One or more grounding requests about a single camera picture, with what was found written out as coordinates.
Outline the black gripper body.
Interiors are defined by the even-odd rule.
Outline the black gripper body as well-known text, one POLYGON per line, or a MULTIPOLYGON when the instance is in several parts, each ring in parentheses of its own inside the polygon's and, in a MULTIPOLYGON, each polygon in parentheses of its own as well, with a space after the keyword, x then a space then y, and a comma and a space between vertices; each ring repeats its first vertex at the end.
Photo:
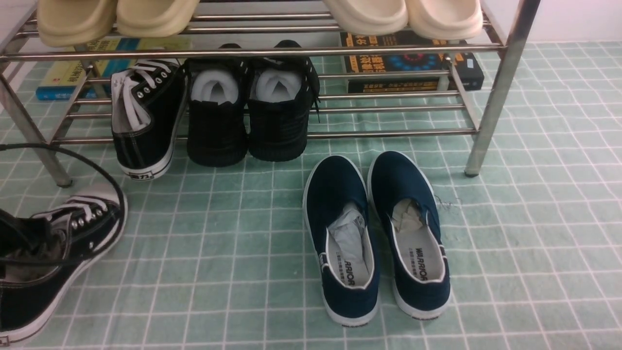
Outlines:
MULTIPOLYGON (((43 262, 54 257, 52 226, 45 218, 18 218, 1 210, 1 257, 15 261, 43 262)), ((2 280, 36 280, 51 266, 1 264, 2 280)))

